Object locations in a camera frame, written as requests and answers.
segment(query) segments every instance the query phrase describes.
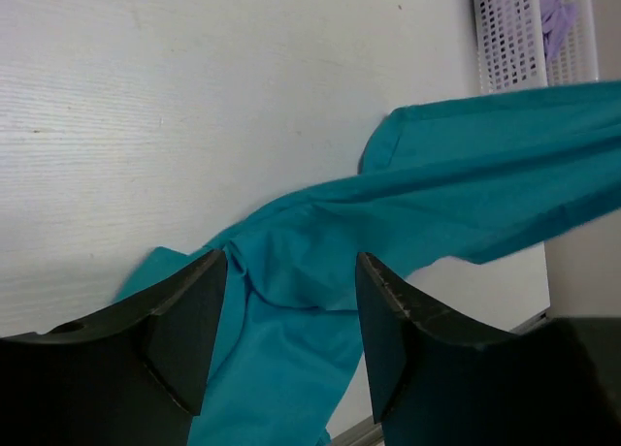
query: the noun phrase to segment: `purple cloth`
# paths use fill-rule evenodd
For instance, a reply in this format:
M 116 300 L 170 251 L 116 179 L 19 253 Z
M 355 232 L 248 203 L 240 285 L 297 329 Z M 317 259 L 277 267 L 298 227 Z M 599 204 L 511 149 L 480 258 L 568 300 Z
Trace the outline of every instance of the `purple cloth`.
M 570 29 L 577 19 L 577 6 L 563 0 L 539 0 L 545 61 L 556 58 Z

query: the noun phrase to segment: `laundry basket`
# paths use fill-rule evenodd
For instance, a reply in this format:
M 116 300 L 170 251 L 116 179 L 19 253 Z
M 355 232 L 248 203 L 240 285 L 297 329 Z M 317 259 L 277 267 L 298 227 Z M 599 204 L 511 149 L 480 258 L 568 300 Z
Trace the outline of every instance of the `laundry basket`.
M 539 0 L 474 0 L 482 93 L 598 79 L 592 2 L 564 2 L 575 3 L 578 17 L 546 65 Z

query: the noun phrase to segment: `garment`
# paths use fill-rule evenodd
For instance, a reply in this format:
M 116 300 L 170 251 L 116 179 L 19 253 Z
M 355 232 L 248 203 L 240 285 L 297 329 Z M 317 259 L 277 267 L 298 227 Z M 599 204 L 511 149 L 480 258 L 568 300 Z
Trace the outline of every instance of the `garment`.
M 539 4 L 543 51 L 545 60 L 549 62 L 561 51 L 565 38 L 577 20 L 578 10 L 574 3 L 564 4 L 563 0 L 539 0 Z
M 190 256 L 156 249 L 121 290 L 120 299 L 226 251 L 190 446 L 315 445 L 362 351 L 359 251 L 400 275 L 444 256 L 482 263 L 618 208 L 621 83 L 398 109 L 361 167 L 259 208 Z

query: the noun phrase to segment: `table surface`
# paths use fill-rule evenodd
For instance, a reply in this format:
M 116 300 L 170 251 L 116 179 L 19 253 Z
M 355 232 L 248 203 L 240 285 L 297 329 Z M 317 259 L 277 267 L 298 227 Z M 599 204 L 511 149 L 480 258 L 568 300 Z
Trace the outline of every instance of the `table surface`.
M 394 108 L 478 91 L 470 0 L 1 2 L 0 335 L 354 175 Z

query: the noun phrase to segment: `white plastic basket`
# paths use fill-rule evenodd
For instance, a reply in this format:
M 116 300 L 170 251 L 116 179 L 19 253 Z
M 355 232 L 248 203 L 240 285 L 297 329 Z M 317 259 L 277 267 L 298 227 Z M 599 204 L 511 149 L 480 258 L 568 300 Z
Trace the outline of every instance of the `white plastic basket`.
M 474 0 L 483 93 L 597 80 L 591 0 L 574 2 L 576 24 L 546 67 L 539 0 Z

